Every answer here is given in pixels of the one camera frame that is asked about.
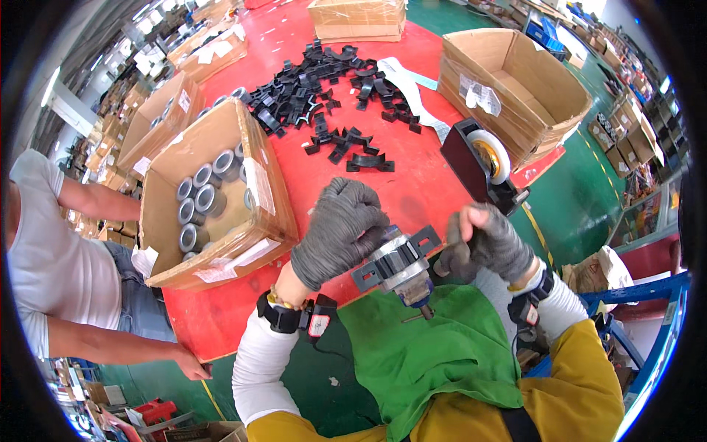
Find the brown cardboard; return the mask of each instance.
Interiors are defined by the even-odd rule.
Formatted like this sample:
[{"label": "brown cardboard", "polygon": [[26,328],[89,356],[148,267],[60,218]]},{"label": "brown cardboard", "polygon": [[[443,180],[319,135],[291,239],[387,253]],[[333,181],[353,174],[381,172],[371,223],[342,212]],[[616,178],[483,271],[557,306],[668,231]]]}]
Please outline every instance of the brown cardboard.
[{"label": "brown cardboard", "polygon": [[[166,120],[150,130],[150,124],[163,114],[170,98],[174,98],[174,102]],[[155,158],[160,150],[197,119],[205,103],[199,86],[184,72],[178,73],[138,109],[125,134],[118,167],[142,179],[140,170],[134,169],[135,164],[139,161],[142,161],[141,164],[148,163]]]},{"label": "brown cardboard", "polygon": [[396,42],[405,29],[403,0],[314,0],[307,10],[322,43]]},{"label": "brown cardboard", "polygon": [[629,173],[631,173],[629,167],[626,165],[626,162],[624,162],[624,159],[621,157],[621,154],[619,153],[619,150],[617,148],[612,147],[611,149],[609,149],[607,151],[607,158],[614,167],[614,170],[616,171],[619,178],[624,178]]},{"label": "brown cardboard", "polygon": [[611,149],[611,147],[613,147],[614,143],[611,137],[596,119],[590,121],[589,125],[587,126],[587,129],[589,129],[589,133],[594,137],[595,140],[597,140],[597,143],[599,143],[604,152],[608,151],[609,149]]},{"label": "brown cardboard", "polygon": [[631,142],[627,138],[617,142],[617,149],[629,169],[635,170],[641,165],[638,161],[638,156],[636,156],[636,152],[634,152],[633,147],[631,147]]},{"label": "brown cardboard", "polygon": [[[501,102],[498,117],[466,106],[460,86],[468,80],[493,89]],[[514,171],[562,144],[591,106],[589,93],[561,62],[509,29],[444,35],[438,91],[499,138]]]},{"label": "brown cardboard", "polygon": [[[259,195],[260,203],[249,211],[243,203],[246,184],[225,182],[221,189],[226,194],[226,210],[204,224],[214,244],[182,262],[177,241],[182,228],[177,221],[177,186],[239,142],[243,143],[247,186]],[[279,245],[252,262],[236,265],[236,277],[271,262],[296,244],[297,224],[272,145],[239,100],[228,98],[210,110],[151,162],[144,181],[139,238],[142,248],[152,247],[159,253],[146,280],[149,286],[193,291],[233,279],[233,273],[224,272],[223,266],[244,252],[254,251],[259,243],[270,240]]]},{"label": "brown cardboard", "polygon": [[[223,33],[177,65],[180,71],[188,75],[197,84],[205,82],[219,71],[245,57],[248,53],[248,41],[245,38],[245,30],[243,30],[243,26],[238,23],[219,23],[200,37],[197,46],[210,35],[217,35],[219,31],[223,31]],[[222,57],[219,57],[218,54],[214,53],[214,50],[217,47],[222,47],[222,45],[226,46],[228,52]],[[210,62],[208,64],[199,63],[201,54],[205,52],[213,54],[210,57]]]}]

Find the gloved hand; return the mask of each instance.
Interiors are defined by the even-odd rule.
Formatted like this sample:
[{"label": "gloved hand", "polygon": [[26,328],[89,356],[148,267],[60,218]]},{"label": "gloved hand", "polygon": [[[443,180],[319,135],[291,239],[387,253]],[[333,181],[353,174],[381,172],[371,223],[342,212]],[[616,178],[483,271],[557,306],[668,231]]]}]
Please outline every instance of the gloved hand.
[{"label": "gloved hand", "polygon": [[378,248],[388,225],[375,190],[336,177],[322,190],[309,231],[292,249],[292,268],[309,289],[317,291]]},{"label": "gloved hand", "polygon": [[448,246],[442,251],[434,270],[444,277],[471,283],[481,267],[514,283],[530,268],[535,254],[520,239],[498,208],[487,203],[472,203],[449,217]]}]

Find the man's arm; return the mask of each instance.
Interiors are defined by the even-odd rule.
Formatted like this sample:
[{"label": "man's arm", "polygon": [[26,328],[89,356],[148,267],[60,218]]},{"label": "man's arm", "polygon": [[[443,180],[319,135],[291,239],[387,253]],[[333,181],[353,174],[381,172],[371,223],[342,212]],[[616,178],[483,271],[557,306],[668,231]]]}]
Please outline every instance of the man's arm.
[{"label": "man's arm", "polygon": [[191,380],[211,379],[197,358],[181,344],[128,332],[106,330],[47,316],[49,357],[76,357],[96,364],[131,365],[172,359]]},{"label": "man's arm", "polygon": [[94,219],[138,221],[140,201],[100,184],[81,184],[64,177],[59,204]]}]

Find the green floor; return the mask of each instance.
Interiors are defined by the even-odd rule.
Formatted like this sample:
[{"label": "green floor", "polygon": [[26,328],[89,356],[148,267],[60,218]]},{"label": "green floor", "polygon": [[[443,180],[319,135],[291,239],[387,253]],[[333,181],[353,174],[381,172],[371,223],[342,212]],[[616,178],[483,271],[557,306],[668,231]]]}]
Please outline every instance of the green floor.
[{"label": "green floor", "polygon": [[[438,35],[495,26],[448,0],[410,0],[408,8],[408,20]],[[590,55],[581,71],[568,66],[592,96],[592,109],[577,133],[565,143],[566,154],[531,186],[527,200],[558,268],[579,262],[604,245],[621,210],[619,198],[625,182],[617,177],[587,131],[587,122],[598,111],[607,113],[613,103],[604,88],[604,75],[598,63],[599,59]],[[511,221],[538,256],[547,259],[528,215],[519,210]],[[348,335],[339,323],[327,329],[320,348],[336,349],[351,357]],[[238,419],[230,391],[233,359],[234,356],[229,356],[216,361],[214,379],[206,382],[216,404],[229,420]],[[130,367],[103,366],[102,375],[106,385],[122,386],[131,405],[161,397],[174,401],[183,412],[194,410],[198,419],[220,419],[204,386],[188,381],[172,361]],[[333,386],[330,378],[335,378],[339,385]],[[370,420],[379,421],[375,402],[356,382],[353,367],[338,356],[318,354],[305,342],[295,347],[283,382],[302,415],[311,420],[323,436],[347,434],[371,427]]]}]

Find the wristband device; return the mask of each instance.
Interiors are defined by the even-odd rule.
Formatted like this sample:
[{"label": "wristband device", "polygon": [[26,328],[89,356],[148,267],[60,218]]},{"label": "wristband device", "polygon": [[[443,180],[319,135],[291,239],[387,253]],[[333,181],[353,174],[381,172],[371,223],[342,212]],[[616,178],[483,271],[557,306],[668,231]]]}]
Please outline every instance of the wristband device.
[{"label": "wristband device", "polygon": [[555,287],[555,278],[552,271],[543,269],[540,284],[533,290],[516,296],[508,304],[510,319],[519,325],[518,337],[526,342],[533,342],[537,337],[535,325],[540,319],[537,306],[543,299],[550,296],[550,291]]},{"label": "wristband device", "polygon": [[270,322],[270,330],[290,335],[297,330],[305,330],[309,343],[316,343],[324,334],[329,321],[336,313],[338,303],[329,296],[317,295],[317,300],[308,299],[301,310],[285,306],[271,306],[267,300],[270,290],[258,298],[256,307],[258,318],[265,317]]}]

